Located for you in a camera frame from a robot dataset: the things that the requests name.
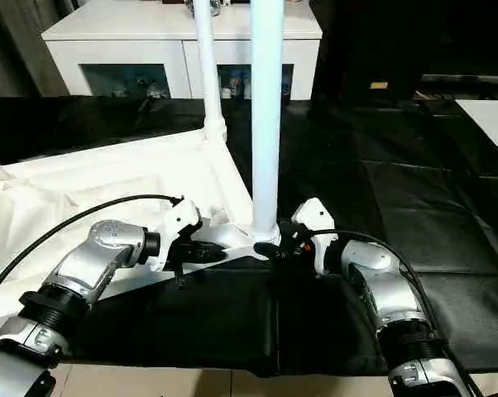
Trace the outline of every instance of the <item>white metal stand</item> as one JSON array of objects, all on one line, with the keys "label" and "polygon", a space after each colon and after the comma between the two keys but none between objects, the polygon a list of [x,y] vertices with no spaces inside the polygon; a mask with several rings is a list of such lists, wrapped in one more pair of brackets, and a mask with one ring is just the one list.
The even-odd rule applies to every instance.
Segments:
[{"label": "white metal stand", "polygon": [[252,0],[251,124],[253,233],[278,244],[276,224],[284,1]]},{"label": "white metal stand", "polygon": [[194,1],[194,16],[198,32],[199,60],[203,76],[205,102],[205,138],[220,136],[227,140],[227,128],[219,102],[218,67],[214,59],[213,23],[209,0]]}]

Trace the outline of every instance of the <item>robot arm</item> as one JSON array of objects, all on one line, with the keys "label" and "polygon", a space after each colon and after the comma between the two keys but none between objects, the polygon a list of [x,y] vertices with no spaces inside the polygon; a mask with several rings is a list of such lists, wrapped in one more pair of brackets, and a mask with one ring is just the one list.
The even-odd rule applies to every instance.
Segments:
[{"label": "robot arm", "polygon": [[[310,231],[334,229],[332,217],[316,198],[300,206],[292,220]],[[325,251],[337,240],[335,233],[312,237],[319,275],[327,273]],[[419,293],[400,272],[399,259],[383,246],[352,240],[340,260],[342,275],[361,297],[376,329],[394,396],[472,397],[456,366],[435,341]]]},{"label": "robot arm", "polygon": [[40,289],[21,297],[24,308],[0,328],[0,396],[50,395],[55,380],[48,369],[67,352],[116,270],[144,264],[150,256],[164,263],[172,242],[199,225],[199,212],[188,200],[169,211],[160,232],[119,221],[94,224]]}]

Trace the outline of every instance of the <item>items in cabinet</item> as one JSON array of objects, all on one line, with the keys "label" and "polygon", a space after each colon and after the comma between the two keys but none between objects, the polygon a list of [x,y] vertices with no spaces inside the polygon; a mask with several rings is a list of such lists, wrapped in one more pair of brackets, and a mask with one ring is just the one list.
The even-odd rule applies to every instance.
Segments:
[{"label": "items in cabinet", "polygon": [[[218,65],[220,96],[251,99],[251,66]],[[293,79],[293,65],[282,66],[282,98],[289,100]]]},{"label": "items in cabinet", "polygon": [[81,65],[93,95],[170,98],[164,65]]},{"label": "items in cabinet", "polygon": [[[186,7],[189,8],[192,18],[194,18],[194,0],[184,0]],[[210,0],[210,13],[213,17],[219,15],[222,4],[219,0]]]}]

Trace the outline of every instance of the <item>glass cabinet door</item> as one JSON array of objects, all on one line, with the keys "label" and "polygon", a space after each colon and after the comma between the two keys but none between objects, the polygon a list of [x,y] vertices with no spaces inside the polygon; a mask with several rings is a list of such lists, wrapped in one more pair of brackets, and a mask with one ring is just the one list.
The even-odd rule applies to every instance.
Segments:
[{"label": "glass cabinet door", "polygon": [[192,98],[181,41],[47,41],[72,95]]},{"label": "glass cabinet door", "polygon": [[164,65],[80,65],[93,95],[170,98]]},{"label": "glass cabinet door", "polygon": [[[293,65],[282,65],[282,99],[289,101]],[[218,65],[221,98],[251,99],[251,65]]]}]

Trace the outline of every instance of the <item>black table cover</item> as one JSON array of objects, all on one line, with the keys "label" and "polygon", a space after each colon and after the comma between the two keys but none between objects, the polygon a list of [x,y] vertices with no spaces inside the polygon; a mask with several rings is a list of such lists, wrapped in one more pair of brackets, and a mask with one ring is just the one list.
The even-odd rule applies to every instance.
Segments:
[{"label": "black table cover", "polygon": [[[223,110],[251,191],[250,104]],[[0,99],[0,163],[188,131],[203,113],[190,100]],[[498,371],[498,148],[479,126],[450,102],[290,103],[280,146],[279,216],[319,197],[337,226],[402,251],[462,363]],[[261,376],[383,373],[347,284],[291,269],[244,258],[192,274],[183,289],[169,281],[105,299],[69,359]]]}]

